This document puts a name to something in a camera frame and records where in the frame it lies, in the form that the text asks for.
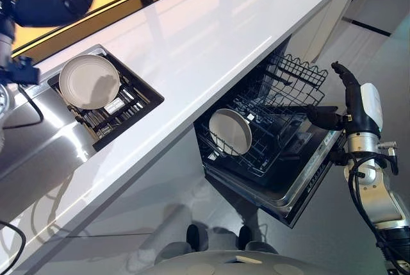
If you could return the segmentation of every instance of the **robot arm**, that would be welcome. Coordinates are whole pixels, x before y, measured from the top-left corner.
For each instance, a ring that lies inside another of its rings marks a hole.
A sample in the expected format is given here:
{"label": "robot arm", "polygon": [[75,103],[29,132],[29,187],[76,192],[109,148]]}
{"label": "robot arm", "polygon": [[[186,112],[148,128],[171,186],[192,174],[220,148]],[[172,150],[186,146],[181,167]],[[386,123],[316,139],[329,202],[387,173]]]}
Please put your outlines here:
{"label": "robot arm", "polygon": [[325,129],[343,129],[347,136],[344,149],[331,155],[336,165],[345,166],[350,194],[362,218],[375,234],[377,246],[386,258],[388,274],[410,274],[410,215],[398,196],[388,188],[383,169],[390,163],[398,174],[395,142],[380,143],[382,111],[377,89],[370,83],[360,85],[354,75],[338,62],[332,68],[346,90],[347,113],[308,110],[309,120]]}

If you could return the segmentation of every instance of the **cabinet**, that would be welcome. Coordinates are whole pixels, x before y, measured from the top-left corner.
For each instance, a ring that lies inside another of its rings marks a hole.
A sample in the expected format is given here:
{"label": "cabinet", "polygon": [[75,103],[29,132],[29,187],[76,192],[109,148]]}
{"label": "cabinet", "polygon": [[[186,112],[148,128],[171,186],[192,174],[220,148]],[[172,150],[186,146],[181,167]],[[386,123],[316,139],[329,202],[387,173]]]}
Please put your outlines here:
{"label": "cabinet", "polygon": [[350,0],[331,0],[302,25],[289,42],[286,53],[312,62],[322,51]]}

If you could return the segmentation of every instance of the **dishwasher rack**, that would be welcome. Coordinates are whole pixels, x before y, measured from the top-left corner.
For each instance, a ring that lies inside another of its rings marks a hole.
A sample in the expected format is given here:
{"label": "dishwasher rack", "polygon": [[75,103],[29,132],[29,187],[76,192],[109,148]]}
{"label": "dishwasher rack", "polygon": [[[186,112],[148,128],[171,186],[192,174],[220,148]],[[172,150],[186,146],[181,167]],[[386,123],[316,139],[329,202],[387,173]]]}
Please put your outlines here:
{"label": "dishwasher rack", "polygon": [[[195,123],[204,160],[263,177],[307,119],[306,105],[324,97],[319,88],[327,75],[291,55],[268,55]],[[230,155],[239,153],[209,130],[209,119],[219,108],[235,110],[249,123],[252,145],[245,154]]]}

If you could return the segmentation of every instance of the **open dishwasher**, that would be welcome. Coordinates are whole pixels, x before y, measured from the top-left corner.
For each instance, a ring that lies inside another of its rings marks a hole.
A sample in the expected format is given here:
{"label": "open dishwasher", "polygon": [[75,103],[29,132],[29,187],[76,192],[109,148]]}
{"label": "open dishwasher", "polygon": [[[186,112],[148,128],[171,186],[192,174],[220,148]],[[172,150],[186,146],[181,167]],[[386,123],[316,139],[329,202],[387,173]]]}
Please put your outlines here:
{"label": "open dishwasher", "polygon": [[[262,60],[194,126],[207,178],[292,228],[332,165],[329,152],[342,147],[345,137],[308,121],[306,106],[323,99],[320,87],[328,73],[284,56],[285,47]],[[252,144],[246,153],[235,152],[209,130],[209,120],[220,108],[236,111],[249,125]]]}

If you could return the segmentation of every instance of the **white countertop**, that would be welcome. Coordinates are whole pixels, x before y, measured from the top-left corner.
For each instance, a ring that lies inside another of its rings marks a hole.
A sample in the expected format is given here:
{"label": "white countertop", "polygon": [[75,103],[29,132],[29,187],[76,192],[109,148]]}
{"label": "white countertop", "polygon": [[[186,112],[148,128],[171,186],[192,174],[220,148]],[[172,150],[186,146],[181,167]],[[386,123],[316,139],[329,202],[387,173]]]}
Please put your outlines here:
{"label": "white countertop", "polygon": [[[28,238],[18,264],[51,250],[45,241],[75,229],[327,1],[160,0],[39,63],[47,72],[101,44],[165,100],[74,171],[55,213],[58,188],[37,201],[35,229],[33,206],[12,221]],[[0,270],[20,242],[1,233]]]}

